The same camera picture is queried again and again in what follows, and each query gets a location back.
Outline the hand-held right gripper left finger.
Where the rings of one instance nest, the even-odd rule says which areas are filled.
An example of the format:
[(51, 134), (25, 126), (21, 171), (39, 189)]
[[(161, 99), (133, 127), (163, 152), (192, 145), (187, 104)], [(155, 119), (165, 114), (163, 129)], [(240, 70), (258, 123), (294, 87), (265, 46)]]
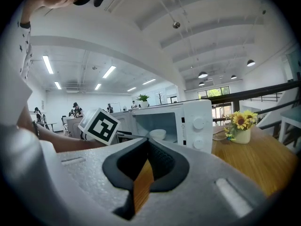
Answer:
[(104, 150), (56, 153), (47, 141), (2, 127), (2, 175), (18, 202), (43, 226), (150, 226), (128, 191), (104, 175)]

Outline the row of ceiling tube lights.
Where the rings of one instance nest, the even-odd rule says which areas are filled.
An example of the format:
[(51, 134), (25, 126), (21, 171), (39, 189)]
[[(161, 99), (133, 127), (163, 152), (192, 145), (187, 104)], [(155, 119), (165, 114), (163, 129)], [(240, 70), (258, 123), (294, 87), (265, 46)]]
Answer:
[(53, 60), (44, 55), (42, 61), (52, 85), (68, 93), (129, 93), (157, 80), (152, 73), (126, 62), (87, 53), (82, 60), (64, 56)]

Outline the sunflowers in white pot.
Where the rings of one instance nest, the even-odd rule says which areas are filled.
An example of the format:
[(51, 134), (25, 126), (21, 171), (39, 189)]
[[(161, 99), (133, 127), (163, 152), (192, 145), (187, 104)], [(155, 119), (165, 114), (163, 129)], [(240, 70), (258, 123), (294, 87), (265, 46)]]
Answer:
[(229, 124), (224, 128), (228, 141), (236, 144), (248, 144), (251, 139), (251, 128), (257, 124), (257, 113), (249, 110), (236, 111), (228, 116)]

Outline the green plant in white pot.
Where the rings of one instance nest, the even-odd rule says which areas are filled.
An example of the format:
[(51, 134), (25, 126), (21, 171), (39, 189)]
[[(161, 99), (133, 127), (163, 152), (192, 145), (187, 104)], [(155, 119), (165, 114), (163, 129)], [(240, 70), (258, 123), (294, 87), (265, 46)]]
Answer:
[(137, 97), (137, 100), (140, 101), (140, 106), (141, 108), (147, 108), (149, 106), (149, 102), (148, 102), (148, 99), (150, 97), (148, 95), (139, 95)]

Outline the white microwave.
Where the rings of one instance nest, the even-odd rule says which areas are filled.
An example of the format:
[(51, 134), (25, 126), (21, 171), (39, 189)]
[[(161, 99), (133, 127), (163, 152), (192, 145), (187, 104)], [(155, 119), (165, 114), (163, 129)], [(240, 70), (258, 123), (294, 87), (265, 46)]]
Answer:
[(132, 135), (151, 138), (155, 129), (166, 131), (165, 141), (211, 153), (213, 117), (210, 100), (179, 102), (129, 110)]

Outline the distant black stair railing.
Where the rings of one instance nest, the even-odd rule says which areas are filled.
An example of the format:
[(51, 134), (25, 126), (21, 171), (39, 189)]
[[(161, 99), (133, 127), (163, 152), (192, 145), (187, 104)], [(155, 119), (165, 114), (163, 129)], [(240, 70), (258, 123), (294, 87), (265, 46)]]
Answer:
[(253, 97), (246, 99), (247, 101), (258, 101), (258, 102), (278, 102), (280, 98), (282, 97), (282, 92), (273, 93), (269, 95), (259, 96), (259, 97)]

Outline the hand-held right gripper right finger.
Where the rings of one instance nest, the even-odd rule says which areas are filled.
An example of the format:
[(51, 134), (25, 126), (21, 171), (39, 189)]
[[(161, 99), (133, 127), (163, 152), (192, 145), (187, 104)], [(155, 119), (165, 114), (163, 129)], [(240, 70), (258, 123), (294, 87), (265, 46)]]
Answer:
[(149, 194), (135, 226), (228, 226), (266, 200), (250, 178), (219, 157), (166, 141), (155, 143), (185, 157), (189, 171), (173, 190)]

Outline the person's left forearm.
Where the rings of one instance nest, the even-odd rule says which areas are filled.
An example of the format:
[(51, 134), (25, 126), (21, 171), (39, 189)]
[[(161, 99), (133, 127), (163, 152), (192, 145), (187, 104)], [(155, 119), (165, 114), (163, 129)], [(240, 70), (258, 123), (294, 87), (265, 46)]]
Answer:
[[(27, 129), (28, 131), (34, 133), (34, 128), (32, 126), (32, 118), (28, 109), (28, 105), (26, 105), (23, 108), (22, 113), (19, 116), (17, 125), (20, 128)], [(88, 141), (88, 140), (76, 139), (72, 137), (61, 136), (42, 127), (41, 125), (38, 125), (38, 127), (40, 132), (40, 140), (50, 142), (57, 153), (80, 151), (80, 150), (94, 149), (94, 148), (100, 148), (106, 146), (105, 144), (97, 140)]]

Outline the white round bowl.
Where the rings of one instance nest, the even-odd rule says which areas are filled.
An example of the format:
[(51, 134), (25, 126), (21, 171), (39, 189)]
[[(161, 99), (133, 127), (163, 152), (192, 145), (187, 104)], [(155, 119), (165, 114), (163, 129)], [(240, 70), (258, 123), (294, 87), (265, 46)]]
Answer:
[(166, 131), (164, 129), (155, 129), (149, 132), (152, 139), (164, 140), (166, 138)]

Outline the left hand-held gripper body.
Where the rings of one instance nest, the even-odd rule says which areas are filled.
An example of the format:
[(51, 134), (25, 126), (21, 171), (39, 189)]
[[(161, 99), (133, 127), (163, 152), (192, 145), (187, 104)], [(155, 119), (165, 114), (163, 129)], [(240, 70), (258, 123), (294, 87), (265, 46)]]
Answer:
[(80, 139), (96, 140), (104, 145), (128, 141), (132, 134), (130, 112), (109, 114), (101, 108), (90, 109), (78, 124)]

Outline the large window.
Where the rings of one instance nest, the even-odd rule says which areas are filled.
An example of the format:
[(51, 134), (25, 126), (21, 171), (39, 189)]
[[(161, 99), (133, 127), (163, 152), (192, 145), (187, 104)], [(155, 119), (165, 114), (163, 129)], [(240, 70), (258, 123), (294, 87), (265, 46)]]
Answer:
[(230, 93), (229, 86), (220, 87), (215, 89), (209, 89), (198, 92), (199, 99), (205, 99), (209, 97), (217, 97), (222, 95), (228, 95)]

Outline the black metal railing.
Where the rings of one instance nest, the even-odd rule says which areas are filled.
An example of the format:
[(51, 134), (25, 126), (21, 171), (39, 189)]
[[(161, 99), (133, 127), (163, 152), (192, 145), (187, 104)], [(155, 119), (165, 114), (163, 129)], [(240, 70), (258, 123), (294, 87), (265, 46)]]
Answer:
[(259, 103), (259, 105), (261, 106), (263, 106), (263, 104), (265, 103), (258, 101), (247, 101), (246, 99), (278, 92), (282, 92), (283, 94), (280, 100), (278, 102), (275, 102), (275, 105), (271, 105), (266, 109), (259, 108), (255, 111), (255, 113), (257, 113), (259, 116), (264, 116), (264, 118), (260, 120), (260, 123), (262, 123), (265, 122), (268, 119), (268, 115), (272, 114), (273, 112), (279, 113), (281, 110), (283, 111), (301, 105), (301, 81), (292, 81), (259, 89), (252, 89), (228, 95), (210, 97), (209, 100), (211, 101), (213, 106), (232, 105), (234, 112), (242, 112), (244, 102)]

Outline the white-legged grey side table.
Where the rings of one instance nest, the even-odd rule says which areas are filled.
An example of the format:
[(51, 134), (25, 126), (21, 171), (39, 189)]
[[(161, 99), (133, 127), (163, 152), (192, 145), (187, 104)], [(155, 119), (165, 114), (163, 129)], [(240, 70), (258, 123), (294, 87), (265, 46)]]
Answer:
[(284, 137), (287, 125), (295, 126), (301, 129), (301, 105), (281, 112), (281, 127), (279, 133), (279, 142), (284, 144)]

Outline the person's white star-print shirt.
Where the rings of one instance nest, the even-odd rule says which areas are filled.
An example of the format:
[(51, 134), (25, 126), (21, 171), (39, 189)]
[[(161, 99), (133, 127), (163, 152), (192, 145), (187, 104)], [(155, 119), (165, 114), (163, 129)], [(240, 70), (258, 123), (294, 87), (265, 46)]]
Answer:
[(17, 45), (18, 45), (18, 71), (22, 79), (28, 79), (29, 69), (32, 65), (32, 46), (30, 43), (31, 37), (31, 24), (19, 23), (17, 29)]

